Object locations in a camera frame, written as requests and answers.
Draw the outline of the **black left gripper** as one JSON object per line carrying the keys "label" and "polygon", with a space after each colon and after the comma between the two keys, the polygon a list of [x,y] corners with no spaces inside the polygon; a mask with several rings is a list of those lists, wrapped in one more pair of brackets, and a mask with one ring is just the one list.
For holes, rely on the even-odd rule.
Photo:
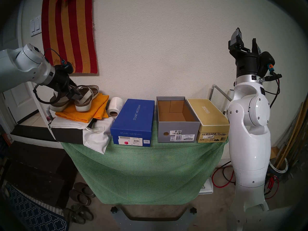
{"label": "black left gripper", "polygon": [[72,74],[73,71],[72,64],[51,66],[47,77],[47,87],[67,95],[69,100],[82,99],[83,95],[80,93],[80,90],[83,86],[76,86],[69,77],[69,74]]}

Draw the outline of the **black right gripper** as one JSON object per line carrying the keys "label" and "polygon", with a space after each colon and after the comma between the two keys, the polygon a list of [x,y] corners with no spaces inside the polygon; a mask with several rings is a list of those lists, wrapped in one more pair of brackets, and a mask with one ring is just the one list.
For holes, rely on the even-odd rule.
{"label": "black right gripper", "polygon": [[260,65],[261,49],[256,38],[252,39],[252,50],[243,47],[242,33],[238,27],[228,41],[230,54],[235,58],[236,78],[243,75],[257,75]]}

